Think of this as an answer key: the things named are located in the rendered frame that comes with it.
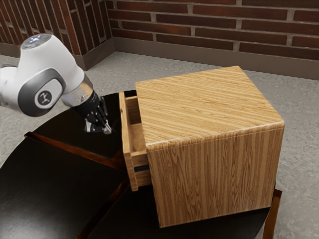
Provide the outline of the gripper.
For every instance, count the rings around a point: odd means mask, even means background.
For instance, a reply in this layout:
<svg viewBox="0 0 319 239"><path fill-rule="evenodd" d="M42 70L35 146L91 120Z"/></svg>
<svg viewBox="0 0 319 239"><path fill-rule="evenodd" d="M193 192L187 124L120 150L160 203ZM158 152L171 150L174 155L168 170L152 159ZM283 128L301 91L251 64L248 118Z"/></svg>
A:
<svg viewBox="0 0 319 239"><path fill-rule="evenodd" d="M95 91L93 91L87 101L72 109L85 119L85 132L112 133L112 128L109 126L107 120L105 101L99 97Z"/></svg>

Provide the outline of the open wooden drawer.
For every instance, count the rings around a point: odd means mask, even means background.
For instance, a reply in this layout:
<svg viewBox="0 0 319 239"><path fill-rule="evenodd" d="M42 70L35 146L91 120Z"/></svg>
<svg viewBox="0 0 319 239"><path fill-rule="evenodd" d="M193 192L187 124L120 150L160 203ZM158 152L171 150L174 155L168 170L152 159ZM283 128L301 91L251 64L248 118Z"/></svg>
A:
<svg viewBox="0 0 319 239"><path fill-rule="evenodd" d="M137 96L119 93L123 155L132 191L150 185L151 174L146 152Z"/></svg>

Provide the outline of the wooden cabinet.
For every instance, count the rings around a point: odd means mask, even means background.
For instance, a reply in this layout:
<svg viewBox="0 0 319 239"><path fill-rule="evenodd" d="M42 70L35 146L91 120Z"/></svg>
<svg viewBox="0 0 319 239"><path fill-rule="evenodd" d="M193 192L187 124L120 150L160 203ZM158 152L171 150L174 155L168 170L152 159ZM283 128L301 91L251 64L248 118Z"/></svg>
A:
<svg viewBox="0 0 319 239"><path fill-rule="evenodd" d="M271 205L285 123L240 67L136 91L160 227Z"/></svg>

